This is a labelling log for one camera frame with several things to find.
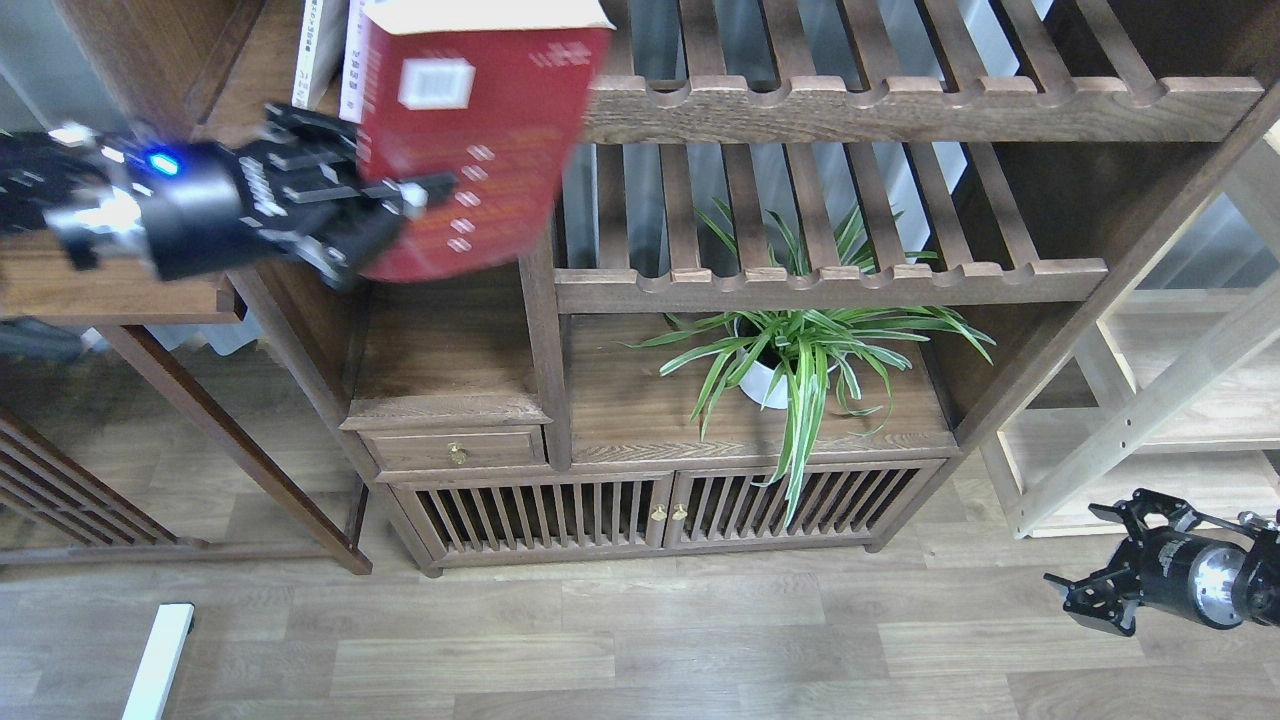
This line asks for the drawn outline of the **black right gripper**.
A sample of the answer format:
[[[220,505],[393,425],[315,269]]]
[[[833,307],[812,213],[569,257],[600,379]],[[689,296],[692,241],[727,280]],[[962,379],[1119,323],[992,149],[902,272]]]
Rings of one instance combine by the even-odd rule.
[[[1178,615],[1213,629],[1239,626],[1244,610],[1233,598],[1245,551],[1233,542],[1187,533],[1201,523],[1184,498],[1139,488],[1115,505],[1089,503],[1105,521],[1126,528],[1134,546],[1133,565],[1105,568],[1078,582],[1046,573],[1059,589],[1062,610],[1082,626],[1133,637],[1140,605]],[[1147,523],[1149,515],[1166,520]]]

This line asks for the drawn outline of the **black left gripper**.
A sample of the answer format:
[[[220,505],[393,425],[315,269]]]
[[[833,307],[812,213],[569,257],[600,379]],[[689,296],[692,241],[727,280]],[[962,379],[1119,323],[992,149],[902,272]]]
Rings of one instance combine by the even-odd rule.
[[[460,182],[452,170],[370,179],[358,167],[355,123],[288,104],[264,105],[255,156],[283,201],[358,199],[392,211],[317,210],[292,229],[270,231],[239,161],[220,143],[105,145],[86,158],[99,179],[77,181],[45,222],[78,270],[133,258],[160,281],[179,281],[289,255],[347,291],[396,242],[407,224],[402,214],[442,205]]]

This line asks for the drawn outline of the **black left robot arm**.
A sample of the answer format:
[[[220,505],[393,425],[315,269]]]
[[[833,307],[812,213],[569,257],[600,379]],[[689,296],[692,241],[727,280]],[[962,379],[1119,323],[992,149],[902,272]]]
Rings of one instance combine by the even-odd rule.
[[[239,147],[69,122],[3,135],[3,233],[51,231],[79,272],[131,256],[183,281],[283,258],[347,290],[456,183],[451,172],[367,178],[353,123],[274,102]]]

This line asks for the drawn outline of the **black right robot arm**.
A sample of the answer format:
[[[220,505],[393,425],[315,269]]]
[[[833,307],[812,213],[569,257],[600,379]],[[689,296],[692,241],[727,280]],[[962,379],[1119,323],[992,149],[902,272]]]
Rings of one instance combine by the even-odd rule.
[[[1080,625],[1132,637],[1140,606],[1217,630],[1244,620],[1277,625],[1277,519],[1244,511],[1228,521],[1146,488],[1089,510],[1121,523],[1128,537],[1106,568],[1080,580],[1044,574]]]

